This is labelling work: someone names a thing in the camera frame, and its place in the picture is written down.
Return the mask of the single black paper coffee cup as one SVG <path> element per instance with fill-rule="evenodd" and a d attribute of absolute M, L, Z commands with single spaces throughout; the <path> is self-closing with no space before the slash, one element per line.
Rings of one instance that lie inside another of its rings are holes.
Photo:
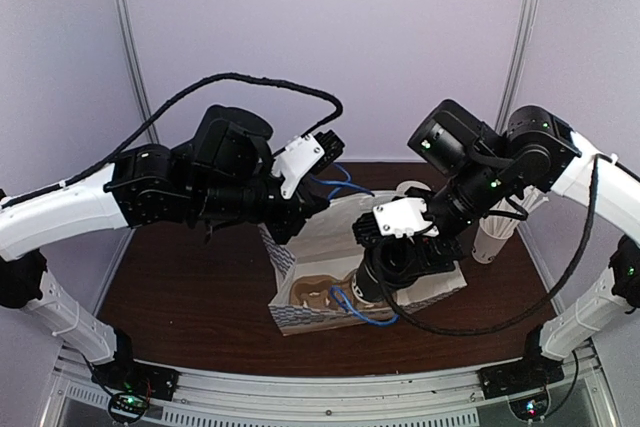
<path fill-rule="evenodd" d="M 382 279 L 391 292 L 409 287 L 415 282 L 412 272 L 415 260 L 409 241 L 389 241 L 367 247 L 352 278 L 351 289 L 362 302 L 382 302 L 379 280 Z"/>

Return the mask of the blue checkered paper bag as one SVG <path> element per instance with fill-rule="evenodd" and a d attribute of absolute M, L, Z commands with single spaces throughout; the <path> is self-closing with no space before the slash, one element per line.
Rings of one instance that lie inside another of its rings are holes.
<path fill-rule="evenodd" d="M 375 190 L 371 195 L 353 193 L 332 200 L 329 209 L 309 220 L 286 245 L 276 244 L 267 228 L 259 227 L 276 278 L 277 292 L 268 308 L 282 335 L 319 332 L 361 322 L 341 306 L 337 311 L 323 311 L 291 305 L 290 288 L 295 280 L 304 276 L 330 275 L 342 279 L 349 275 L 349 287 L 338 288 L 346 294 L 355 310 L 376 322 L 386 322 L 393 317 L 394 312 L 383 302 L 361 302 L 353 294 L 351 284 L 365 250 L 356 243 L 352 224 L 373 207 L 401 196 L 395 189 Z"/>

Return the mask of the stack of paper coffee cups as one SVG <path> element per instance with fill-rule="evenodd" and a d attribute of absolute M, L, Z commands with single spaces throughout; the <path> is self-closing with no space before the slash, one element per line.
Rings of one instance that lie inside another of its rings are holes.
<path fill-rule="evenodd" d="M 420 191 L 430 192 L 431 188 L 420 181 L 405 180 L 396 186 L 395 192 L 398 195 L 406 195 L 410 189 L 419 189 Z"/>

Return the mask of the brown cardboard cup carrier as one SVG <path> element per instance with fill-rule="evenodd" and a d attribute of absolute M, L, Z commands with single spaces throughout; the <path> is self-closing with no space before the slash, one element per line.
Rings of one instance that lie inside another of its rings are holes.
<path fill-rule="evenodd" d="M 331 296 L 330 289 L 333 286 L 349 287 L 350 276 L 339 279 L 330 275 L 311 275 L 295 280 L 289 291 L 289 303 L 294 306 L 315 309 L 333 310 L 340 309 L 338 302 Z"/>

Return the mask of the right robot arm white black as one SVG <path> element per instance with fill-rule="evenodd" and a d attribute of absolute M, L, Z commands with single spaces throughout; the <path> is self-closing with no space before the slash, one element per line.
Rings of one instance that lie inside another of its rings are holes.
<path fill-rule="evenodd" d="M 535 387 L 571 351 L 616 316 L 639 306 L 639 178 L 539 106 L 517 109 L 498 134 L 457 102 L 442 101 L 416 128 L 409 148 L 447 177 L 427 203 L 440 236 L 453 238 L 499 201 L 533 186 L 587 209 L 583 234 L 556 290 L 575 272 L 600 216 L 622 232 L 596 282 L 527 337 L 513 366 L 519 387 Z"/>

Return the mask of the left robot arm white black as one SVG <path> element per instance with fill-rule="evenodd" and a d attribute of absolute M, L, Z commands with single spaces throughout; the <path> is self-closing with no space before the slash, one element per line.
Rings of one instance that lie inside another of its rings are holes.
<path fill-rule="evenodd" d="M 237 107 L 209 107 L 194 136 L 168 148 L 147 144 L 117 154 L 95 173 L 1 202 L 1 304 L 41 318 L 123 391 L 144 380 L 130 338 L 98 321 L 61 287 L 42 255 L 82 234 L 158 222 L 209 231 L 265 226 L 278 244 L 328 207 L 305 178 L 341 154 L 332 131 L 305 134 L 273 152 L 271 126 Z"/>

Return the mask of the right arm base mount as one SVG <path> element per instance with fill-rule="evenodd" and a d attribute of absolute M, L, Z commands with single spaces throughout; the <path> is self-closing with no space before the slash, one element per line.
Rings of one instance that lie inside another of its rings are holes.
<path fill-rule="evenodd" d="M 544 364 L 524 359 L 484 367 L 478 371 L 478 376 L 487 400 L 540 389 L 565 378 L 561 363 Z"/>

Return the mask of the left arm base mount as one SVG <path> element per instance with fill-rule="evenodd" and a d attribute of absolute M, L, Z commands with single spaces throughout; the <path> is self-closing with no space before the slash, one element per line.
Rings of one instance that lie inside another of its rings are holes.
<path fill-rule="evenodd" d="M 92 381 L 112 392 L 171 401 L 179 380 L 175 369 L 133 361 L 127 367 L 116 362 L 92 365 Z"/>

